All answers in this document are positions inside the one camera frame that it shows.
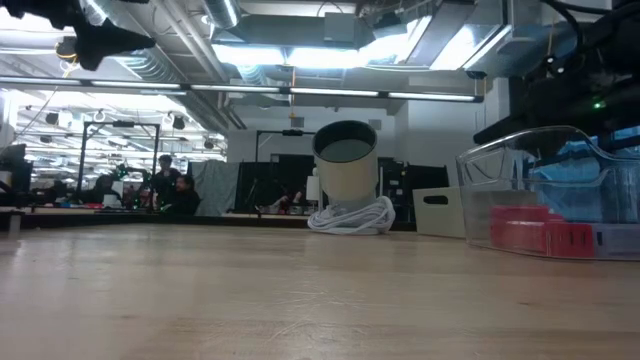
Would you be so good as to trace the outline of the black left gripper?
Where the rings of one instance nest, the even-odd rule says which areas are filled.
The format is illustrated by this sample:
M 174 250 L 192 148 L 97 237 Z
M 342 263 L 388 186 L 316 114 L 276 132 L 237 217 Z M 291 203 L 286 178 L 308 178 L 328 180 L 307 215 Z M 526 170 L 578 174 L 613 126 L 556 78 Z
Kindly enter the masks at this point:
M 0 8 L 22 19 L 26 14 L 47 19 L 53 28 L 73 27 L 75 54 L 85 70 L 95 71 L 105 57 L 153 48 L 153 38 L 114 25 L 106 18 L 101 25 L 80 22 L 79 0 L 0 0 Z

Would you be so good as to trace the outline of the white blue power adapter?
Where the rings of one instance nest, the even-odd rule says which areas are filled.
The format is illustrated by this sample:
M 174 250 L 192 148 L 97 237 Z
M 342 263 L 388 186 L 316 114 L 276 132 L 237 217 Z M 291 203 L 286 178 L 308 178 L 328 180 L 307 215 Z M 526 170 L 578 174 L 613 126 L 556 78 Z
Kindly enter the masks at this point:
M 593 224 L 597 258 L 640 260 L 640 224 Z

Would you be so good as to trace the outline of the black round ceiling fixture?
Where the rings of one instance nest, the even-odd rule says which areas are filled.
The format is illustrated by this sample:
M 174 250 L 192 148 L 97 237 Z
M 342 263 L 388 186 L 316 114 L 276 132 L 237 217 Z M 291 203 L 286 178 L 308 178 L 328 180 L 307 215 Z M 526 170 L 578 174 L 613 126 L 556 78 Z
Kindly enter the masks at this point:
M 78 57 L 75 46 L 77 38 L 74 36 L 65 36 L 61 41 L 57 42 L 54 46 L 54 52 L 56 56 L 69 63 L 75 61 Z

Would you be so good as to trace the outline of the person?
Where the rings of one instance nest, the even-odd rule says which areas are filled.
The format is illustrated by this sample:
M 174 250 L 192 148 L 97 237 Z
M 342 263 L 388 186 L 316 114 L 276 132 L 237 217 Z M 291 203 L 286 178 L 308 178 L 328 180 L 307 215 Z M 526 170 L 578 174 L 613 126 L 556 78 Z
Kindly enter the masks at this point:
M 189 175 L 181 175 L 176 180 L 175 193 L 166 212 L 192 216 L 197 212 L 200 202 L 194 179 Z
M 103 203 L 106 195 L 113 195 L 118 201 L 121 195 L 113 189 L 113 177 L 111 175 L 100 175 L 92 189 L 93 203 Z
M 272 204 L 273 207 L 277 208 L 278 212 L 282 213 L 289 212 L 292 207 L 306 205 L 306 194 L 303 190 L 285 193 Z
M 161 209 L 168 205 L 174 197 L 176 181 L 181 173 L 172 166 L 173 160 L 170 155 L 161 155 L 158 162 L 160 169 L 152 176 L 151 185 L 157 194 L 156 207 Z

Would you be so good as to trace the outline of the grey hanging cloth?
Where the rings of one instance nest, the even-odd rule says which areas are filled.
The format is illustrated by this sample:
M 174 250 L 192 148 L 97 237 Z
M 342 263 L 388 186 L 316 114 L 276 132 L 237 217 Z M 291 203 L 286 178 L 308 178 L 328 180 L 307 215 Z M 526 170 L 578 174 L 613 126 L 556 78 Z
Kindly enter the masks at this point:
M 200 197 L 197 216 L 219 217 L 235 207 L 240 164 L 207 160 L 191 164 Z

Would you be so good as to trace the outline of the bright ceiling light panel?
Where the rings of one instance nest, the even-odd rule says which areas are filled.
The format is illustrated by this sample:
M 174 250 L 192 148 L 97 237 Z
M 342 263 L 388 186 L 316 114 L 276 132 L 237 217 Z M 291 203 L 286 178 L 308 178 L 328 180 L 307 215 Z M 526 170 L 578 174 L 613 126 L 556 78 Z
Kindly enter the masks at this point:
M 298 47 L 286 52 L 278 47 L 218 44 L 213 44 L 212 49 L 220 62 L 236 66 L 287 65 L 308 69 L 351 69 L 367 64 L 367 59 L 357 50 Z

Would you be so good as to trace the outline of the black partition screen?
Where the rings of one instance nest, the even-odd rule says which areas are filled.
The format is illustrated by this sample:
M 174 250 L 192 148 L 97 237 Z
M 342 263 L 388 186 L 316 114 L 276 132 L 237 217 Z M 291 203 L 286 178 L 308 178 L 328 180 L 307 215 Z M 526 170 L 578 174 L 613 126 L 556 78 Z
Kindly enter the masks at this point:
M 285 193 L 295 190 L 306 193 L 307 177 L 314 166 L 314 159 L 309 155 L 276 154 L 267 162 L 242 162 L 234 210 L 269 211 L 276 208 L 272 204 Z

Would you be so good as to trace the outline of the long linear ceiling light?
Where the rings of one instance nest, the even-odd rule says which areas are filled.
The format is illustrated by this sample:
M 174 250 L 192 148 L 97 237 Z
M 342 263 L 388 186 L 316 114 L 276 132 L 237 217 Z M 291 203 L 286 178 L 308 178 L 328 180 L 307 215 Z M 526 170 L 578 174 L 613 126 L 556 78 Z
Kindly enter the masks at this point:
M 309 95 L 309 96 L 333 96 L 353 97 L 365 99 L 384 100 L 411 100 L 411 101 L 437 101 L 456 103 L 481 103 L 484 97 L 481 95 L 462 95 L 429 92 L 405 92 L 384 90 L 360 90 L 360 89 L 332 89 L 299 86 L 256 86 L 256 85 L 230 85 L 217 83 L 166 83 L 166 82 L 142 82 L 123 80 L 96 80 L 96 79 L 72 79 L 72 78 L 47 78 L 47 77 L 21 77 L 0 75 L 0 85 L 9 87 L 14 85 L 32 87 L 79 87 L 95 89 L 118 89 L 131 91 L 147 91 L 152 93 L 176 93 L 186 92 L 225 92 L 242 94 L 263 95 Z

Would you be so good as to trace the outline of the grey ceiling box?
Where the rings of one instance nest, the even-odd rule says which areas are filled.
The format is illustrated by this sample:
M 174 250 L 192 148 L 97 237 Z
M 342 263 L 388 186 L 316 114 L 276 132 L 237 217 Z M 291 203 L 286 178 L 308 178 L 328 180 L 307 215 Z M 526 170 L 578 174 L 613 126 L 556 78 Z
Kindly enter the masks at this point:
M 324 40 L 337 43 L 352 43 L 355 38 L 355 17 L 348 13 L 324 14 Z

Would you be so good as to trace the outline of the white box behind projector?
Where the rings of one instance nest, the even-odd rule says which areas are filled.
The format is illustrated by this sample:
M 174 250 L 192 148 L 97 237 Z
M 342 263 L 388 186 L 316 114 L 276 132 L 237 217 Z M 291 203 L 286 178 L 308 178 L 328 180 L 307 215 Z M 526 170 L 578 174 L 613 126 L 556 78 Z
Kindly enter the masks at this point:
M 306 200 L 315 205 L 320 205 L 322 201 L 320 178 L 316 167 L 312 169 L 311 174 L 307 177 Z

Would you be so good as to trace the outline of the white cylindrical projector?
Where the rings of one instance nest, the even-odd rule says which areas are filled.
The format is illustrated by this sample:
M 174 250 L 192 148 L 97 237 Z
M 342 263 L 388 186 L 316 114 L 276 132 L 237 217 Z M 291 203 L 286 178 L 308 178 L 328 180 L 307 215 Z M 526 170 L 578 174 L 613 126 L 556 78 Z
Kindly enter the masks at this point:
M 372 204 L 379 182 L 377 133 L 367 123 L 330 123 L 312 139 L 319 183 L 330 205 L 348 211 Z

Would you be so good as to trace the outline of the black background equipment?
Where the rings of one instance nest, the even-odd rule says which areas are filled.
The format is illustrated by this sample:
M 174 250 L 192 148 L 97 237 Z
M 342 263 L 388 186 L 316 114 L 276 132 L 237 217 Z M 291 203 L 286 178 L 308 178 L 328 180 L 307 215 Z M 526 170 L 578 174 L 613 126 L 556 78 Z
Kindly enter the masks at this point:
M 388 197 L 396 213 L 396 222 L 414 223 L 413 191 L 449 186 L 445 166 L 412 165 L 392 158 L 380 158 L 381 194 Z

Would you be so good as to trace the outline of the grey plastic bin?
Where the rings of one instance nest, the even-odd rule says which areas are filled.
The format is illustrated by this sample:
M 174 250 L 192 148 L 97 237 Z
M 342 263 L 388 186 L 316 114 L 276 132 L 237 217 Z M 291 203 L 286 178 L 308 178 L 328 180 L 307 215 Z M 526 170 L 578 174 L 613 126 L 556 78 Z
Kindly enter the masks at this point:
M 458 187 L 413 191 L 417 232 L 421 235 L 465 238 L 465 225 Z

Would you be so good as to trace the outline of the clear plastic bin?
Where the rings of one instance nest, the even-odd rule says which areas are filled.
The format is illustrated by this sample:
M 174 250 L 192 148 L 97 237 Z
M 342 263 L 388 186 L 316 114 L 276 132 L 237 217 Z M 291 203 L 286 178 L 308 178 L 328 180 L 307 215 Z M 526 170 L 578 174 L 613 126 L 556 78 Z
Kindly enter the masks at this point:
M 544 205 L 565 223 L 640 224 L 640 130 L 589 136 L 569 126 L 525 130 L 473 148 L 457 159 L 468 244 L 502 245 L 507 222 L 492 224 L 494 206 Z

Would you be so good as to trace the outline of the black background rig frame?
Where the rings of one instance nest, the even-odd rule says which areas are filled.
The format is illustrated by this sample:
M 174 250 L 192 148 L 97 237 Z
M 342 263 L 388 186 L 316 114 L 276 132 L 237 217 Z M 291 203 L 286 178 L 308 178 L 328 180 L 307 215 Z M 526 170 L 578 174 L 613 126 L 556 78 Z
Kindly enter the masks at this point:
M 267 162 L 273 155 L 309 155 L 313 133 L 301 129 L 257 130 L 254 160 Z
M 143 175 L 142 185 L 139 187 L 138 190 L 134 192 L 135 194 L 134 199 L 139 200 L 140 193 L 144 189 L 147 189 L 148 190 L 147 212 L 152 213 L 155 205 L 154 203 L 155 191 L 152 187 L 152 178 L 156 173 L 156 167 L 158 162 L 157 156 L 158 156 L 159 141 L 160 141 L 160 125 L 159 124 L 136 123 L 134 121 L 125 121 L 125 120 L 115 120 L 112 122 L 102 122 L 102 123 L 96 122 L 96 121 L 85 122 L 84 128 L 83 128 L 83 134 L 82 134 L 82 144 L 81 144 L 81 152 L 80 152 L 80 158 L 79 158 L 80 163 L 79 163 L 78 180 L 77 180 L 77 187 L 76 187 L 76 195 L 78 197 L 78 202 L 80 204 L 85 204 L 87 207 L 93 206 L 92 202 L 84 202 L 84 199 L 87 196 L 93 198 L 94 190 L 82 189 L 82 183 L 84 179 L 85 157 L 86 157 L 86 151 L 87 151 L 87 141 L 89 140 L 90 137 L 92 137 L 95 133 L 99 132 L 106 125 L 112 126 L 114 128 L 141 127 L 143 130 L 145 130 L 147 127 L 155 128 L 155 134 L 150 135 L 150 138 L 154 141 L 153 156 L 152 156 L 152 160 L 153 160 L 152 170 L 150 172 L 147 172 L 145 169 L 142 169 L 142 168 L 125 167 L 124 165 L 116 169 L 116 174 L 118 179 L 120 179 L 121 177 L 123 177 L 124 175 L 130 172 L 137 172 Z

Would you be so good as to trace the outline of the silver ventilation duct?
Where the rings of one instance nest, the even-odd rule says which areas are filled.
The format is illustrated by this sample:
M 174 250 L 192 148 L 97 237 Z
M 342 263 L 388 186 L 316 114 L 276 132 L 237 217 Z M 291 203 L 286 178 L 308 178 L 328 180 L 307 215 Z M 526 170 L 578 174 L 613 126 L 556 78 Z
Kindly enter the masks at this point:
M 237 0 L 202 0 L 204 10 L 216 28 L 231 29 L 241 19 L 242 11 Z

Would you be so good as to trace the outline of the black table frame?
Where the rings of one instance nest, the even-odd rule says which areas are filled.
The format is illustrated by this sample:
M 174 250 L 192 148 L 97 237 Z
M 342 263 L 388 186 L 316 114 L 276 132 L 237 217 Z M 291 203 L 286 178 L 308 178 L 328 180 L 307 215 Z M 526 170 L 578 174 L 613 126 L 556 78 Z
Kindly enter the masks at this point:
M 267 228 L 307 228 L 307 219 L 292 216 L 284 218 L 248 218 L 248 217 L 199 217 L 148 215 L 134 213 L 99 214 L 26 214 L 10 211 L 0 212 L 0 231 L 9 229 L 12 216 L 20 218 L 22 229 L 65 228 L 100 225 L 162 224 L 162 225 L 202 225 Z

